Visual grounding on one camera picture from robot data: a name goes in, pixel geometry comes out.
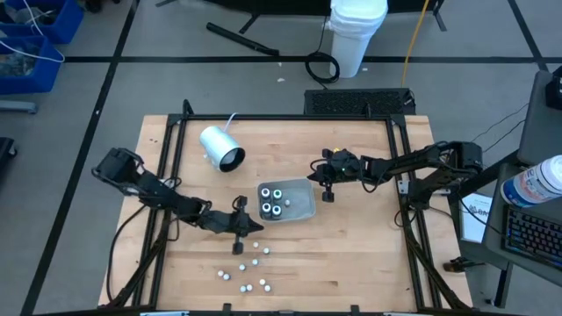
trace yellow cable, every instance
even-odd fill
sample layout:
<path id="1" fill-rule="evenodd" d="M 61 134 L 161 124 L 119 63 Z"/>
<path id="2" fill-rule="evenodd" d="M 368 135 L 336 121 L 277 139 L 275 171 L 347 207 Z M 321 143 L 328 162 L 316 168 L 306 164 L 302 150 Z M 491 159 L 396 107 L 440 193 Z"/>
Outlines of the yellow cable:
<path id="1" fill-rule="evenodd" d="M 425 0 L 423 9 L 421 9 L 420 19 L 418 19 L 418 25 L 415 27 L 414 36 L 412 36 L 412 40 L 410 40 L 410 47 L 407 49 L 406 60 L 404 61 L 404 72 L 402 72 L 402 83 L 400 84 L 400 87 L 404 87 L 404 82 L 406 81 L 407 61 L 410 59 L 412 49 L 414 49 L 415 39 L 418 37 L 418 31 L 420 31 L 420 26 L 422 26 L 423 17 L 425 17 L 425 11 L 428 9 L 428 4 L 429 0 Z"/>

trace white paper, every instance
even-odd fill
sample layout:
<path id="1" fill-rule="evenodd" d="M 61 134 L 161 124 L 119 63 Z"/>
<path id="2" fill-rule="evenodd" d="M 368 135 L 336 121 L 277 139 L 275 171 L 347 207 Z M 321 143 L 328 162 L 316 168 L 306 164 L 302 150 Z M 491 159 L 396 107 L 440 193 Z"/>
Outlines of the white paper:
<path id="1" fill-rule="evenodd" d="M 463 202 L 477 218 L 485 223 L 488 222 L 488 215 L 490 213 L 490 207 L 492 206 L 491 197 L 485 197 L 480 194 L 472 193 L 471 195 L 463 198 Z M 477 221 L 468 212 L 468 210 L 466 210 L 465 205 L 460 205 L 463 210 L 461 213 L 463 226 L 461 239 L 463 241 L 481 243 L 486 226 Z"/>

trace concrete floor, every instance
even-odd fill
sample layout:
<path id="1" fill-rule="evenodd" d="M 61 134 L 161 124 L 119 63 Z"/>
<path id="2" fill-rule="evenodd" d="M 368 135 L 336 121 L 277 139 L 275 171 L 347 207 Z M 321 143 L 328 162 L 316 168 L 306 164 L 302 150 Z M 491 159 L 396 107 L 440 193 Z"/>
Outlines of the concrete floor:
<path id="1" fill-rule="evenodd" d="M 562 63 L 562 32 L 557 23 L 562 3 L 517 0 L 516 4 L 545 57 L 541 61 L 554 70 Z M 116 47 L 132 6 L 133 0 L 121 4 L 108 1 L 102 13 L 86 14 L 73 43 L 60 47 L 68 62 L 62 65 L 51 93 L 2 97 L 40 105 L 36 115 L 0 113 L 0 135 L 14 138 L 19 147 L 19 156 L 6 170 L 0 188 L 2 315 L 21 311 L 93 116 L 100 116 L 99 124 L 84 168 L 75 170 L 75 176 L 81 176 L 36 313 L 96 306 L 122 197 L 94 180 L 89 170 L 110 147 L 134 148 L 144 115 L 179 112 L 184 98 L 198 113 L 301 113 L 304 91 L 321 89 L 302 63 L 293 62 L 127 62 L 120 63 L 114 75 L 111 71 L 108 74 L 111 56 L 120 53 Z M 428 15 L 413 56 L 467 59 L 418 60 L 409 67 L 407 87 L 415 93 L 418 113 L 429 115 L 436 140 L 470 140 L 528 102 L 539 69 L 531 58 L 537 56 L 533 56 L 507 0 L 447 0 L 441 14 L 448 31 L 441 32 Z M 256 56 L 259 54 L 205 29 L 210 21 L 237 30 L 248 18 L 249 14 L 199 1 L 180 0 L 160 8 L 154 1 L 140 1 L 122 55 Z M 389 16 L 367 54 L 403 56 L 417 18 L 417 14 Z M 304 55 L 316 49 L 321 21 L 261 17 L 246 35 L 283 54 Z M 330 35 L 327 31 L 322 46 L 325 52 L 331 47 Z M 73 58 L 80 56 L 99 58 Z M 484 58 L 479 63 L 472 59 L 497 56 L 514 58 L 502 62 Z M 368 70 L 329 88 L 400 86 L 401 63 L 372 62 L 362 68 Z M 107 98 L 100 95 L 104 81 L 112 84 Z M 478 143 L 489 146 L 522 118 L 524 111 Z M 485 164 L 515 150 L 521 130 L 487 152 Z M 507 308 L 486 305 L 484 300 L 495 293 L 498 275 L 497 269 L 488 266 L 468 272 L 475 306 L 486 311 L 562 314 L 562 289 L 522 269 L 514 272 Z"/>

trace black metal frame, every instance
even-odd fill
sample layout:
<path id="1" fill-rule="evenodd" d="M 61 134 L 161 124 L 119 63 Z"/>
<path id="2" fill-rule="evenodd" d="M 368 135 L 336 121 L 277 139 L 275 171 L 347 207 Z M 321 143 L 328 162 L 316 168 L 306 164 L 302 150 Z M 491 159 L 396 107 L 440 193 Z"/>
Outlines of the black metal frame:
<path id="1" fill-rule="evenodd" d="M 164 140 L 162 143 L 162 151 L 160 154 L 160 161 L 157 170 L 157 175 L 164 177 L 166 163 L 168 161 L 170 146 L 171 146 L 171 136 L 176 126 L 179 126 L 177 141 L 176 141 L 176 148 L 174 152 L 173 162 L 172 162 L 172 169 L 171 169 L 171 176 L 177 176 L 179 172 L 180 161 L 182 157 L 182 149 L 184 143 L 184 136 L 185 130 L 188 122 L 190 120 L 227 120 L 229 115 L 222 115 L 222 114 L 209 114 L 209 115 L 196 115 L 193 113 L 193 110 L 189 106 L 187 101 L 184 101 L 184 112 L 182 114 L 170 114 L 167 119 L 166 123 L 166 130 L 164 133 Z M 407 127 L 406 127 L 406 120 L 403 115 L 390 115 L 390 116 L 359 116 L 359 115 L 341 115 L 338 117 L 330 116 L 330 115 L 245 115 L 241 114 L 236 116 L 237 120 L 332 120 L 332 121 L 343 121 L 343 120 L 357 120 L 357 121 L 380 121 L 385 122 L 386 132 L 388 135 L 388 142 L 391 151 L 392 158 L 397 157 L 398 154 L 398 147 L 397 142 L 395 139 L 394 134 L 394 126 L 397 126 L 400 131 L 400 140 L 402 142 L 402 147 L 404 154 L 408 154 L 411 152 L 409 139 L 407 136 Z M 415 173 L 411 172 L 408 174 L 410 179 L 415 178 Z M 398 188 L 398 181 L 402 179 L 402 176 L 395 177 L 395 184 Z M 400 209 L 402 210 L 402 221 L 406 223 L 404 225 L 404 234 L 405 238 L 411 238 L 413 235 L 411 226 L 407 223 L 408 220 L 408 211 L 407 211 L 407 200 L 399 194 L 399 204 Z M 170 217 L 169 212 L 164 212 L 164 221 L 169 219 Z M 142 246 L 142 254 L 141 260 L 147 255 L 148 249 L 150 249 L 154 234 L 155 234 L 155 227 L 156 227 L 156 218 L 157 218 L 157 210 L 150 210 L 150 214 L 148 216 L 147 222 L 147 230 L 144 236 L 144 243 Z M 419 235 L 421 239 L 421 245 L 416 245 L 416 247 L 411 247 L 411 244 L 408 243 L 407 247 L 407 257 L 408 263 L 410 268 L 410 273 L 412 277 L 412 287 L 414 290 L 414 300 L 416 304 L 416 308 L 418 312 L 423 313 L 430 313 L 434 315 L 451 315 L 451 314 L 480 314 L 480 315 L 493 315 L 494 313 L 487 313 L 487 312 L 476 312 L 471 309 L 443 309 L 441 305 L 441 294 L 444 297 L 448 297 L 449 293 L 442 292 L 437 289 L 437 284 L 442 285 L 444 284 L 444 280 L 440 276 L 438 277 L 430 277 L 429 278 L 429 291 L 431 294 L 431 301 L 433 307 L 427 307 L 424 303 L 423 298 L 423 291 L 422 291 L 422 282 L 420 277 L 420 271 L 418 269 L 418 261 L 422 263 L 422 265 L 427 268 L 433 268 L 433 261 L 431 257 L 431 249 L 429 245 L 429 238 L 427 227 L 425 225 L 425 218 L 423 217 L 423 213 L 419 212 L 416 216 Z M 162 225 L 160 229 L 167 230 L 169 227 L 167 225 Z M 150 290 L 149 301 L 147 305 L 141 305 L 141 297 L 142 292 L 144 290 L 144 283 L 146 280 L 143 280 L 135 289 L 133 294 L 132 306 L 129 307 L 119 307 L 119 308 L 101 308 L 98 310 L 92 311 L 81 311 L 81 312 L 69 312 L 69 313 L 53 313 L 49 315 L 138 315 L 139 312 L 156 312 L 157 303 L 158 303 L 158 294 L 160 290 L 160 283 L 162 280 L 162 272 L 163 272 L 163 260 L 165 257 L 165 246 L 162 249 L 161 253 L 157 256 L 155 260 L 155 270 L 154 270 L 154 277 L 152 281 L 152 286 Z M 283 312 L 231 312 L 231 305 L 229 303 L 224 304 L 223 311 L 201 311 L 201 312 L 193 312 L 189 311 L 190 315 L 280 315 Z M 382 315 L 380 312 L 360 312 L 359 306 L 352 305 L 350 307 L 352 315 Z M 294 315 L 349 315 L 349 312 L 292 312 Z"/>

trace wooden table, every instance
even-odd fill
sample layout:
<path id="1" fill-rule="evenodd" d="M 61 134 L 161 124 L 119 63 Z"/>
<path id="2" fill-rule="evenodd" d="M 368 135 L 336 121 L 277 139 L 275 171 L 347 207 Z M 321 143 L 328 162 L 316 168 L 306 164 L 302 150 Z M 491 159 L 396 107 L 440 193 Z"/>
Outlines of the wooden table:
<path id="1" fill-rule="evenodd" d="M 146 116 L 136 152 L 146 167 L 158 166 L 165 116 Z M 390 158 L 383 122 L 374 121 L 234 121 L 229 133 L 246 149 L 246 160 L 234 172 L 223 174 L 204 157 L 198 136 L 208 126 L 224 126 L 224 121 L 189 121 L 179 170 L 183 184 L 177 191 L 210 199 L 213 209 L 230 212 L 238 195 L 249 197 L 247 212 L 257 215 L 256 187 L 259 183 L 305 177 L 309 163 L 321 157 L 323 148 L 344 148 L 354 154 Z M 433 143 L 427 117 L 407 117 L 412 150 Z M 395 129 L 398 148 L 400 134 Z M 167 170 L 171 169 L 170 152 Z M 417 176 L 426 176 L 421 170 Z M 345 312 L 359 305 L 363 312 L 415 311 L 407 247 L 402 230 L 393 223 L 398 211 L 394 180 L 374 193 L 363 191 L 359 183 L 334 187 L 335 203 L 321 202 L 322 188 L 315 184 L 316 216 L 286 224 L 264 224 L 265 230 L 245 240 L 243 255 L 231 255 L 234 236 L 188 226 L 180 226 L 179 241 L 168 244 L 158 308 L 162 310 L 221 310 L 231 303 L 235 311 L 334 311 Z M 434 207 L 449 211 L 444 197 L 434 197 Z M 126 197 L 119 224 L 139 207 L 136 198 Z M 459 256 L 458 243 L 450 218 L 426 211 L 426 222 L 437 269 L 452 290 L 472 305 L 464 273 L 443 271 L 442 263 Z M 140 258 L 148 212 L 142 213 L 122 232 L 117 242 L 112 268 L 113 295 L 126 283 Z M 175 227 L 170 236 L 175 236 Z M 260 249 L 252 242 L 259 241 Z M 271 249 L 264 255 L 263 247 Z M 260 260 L 258 267 L 251 260 Z M 245 263 L 245 272 L 238 266 Z M 231 274 L 223 281 L 217 271 Z M 153 271 L 147 274 L 143 302 Z M 431 305 L 425 273 L 421 273 L 425 304 Z M 264 278 L 272 287 L 266 293 L 259 285 Z M 254 290 L 240 293 L 240 286 L 253 284 Z M 102 291 L 100 304 L 106 303 Z"/>

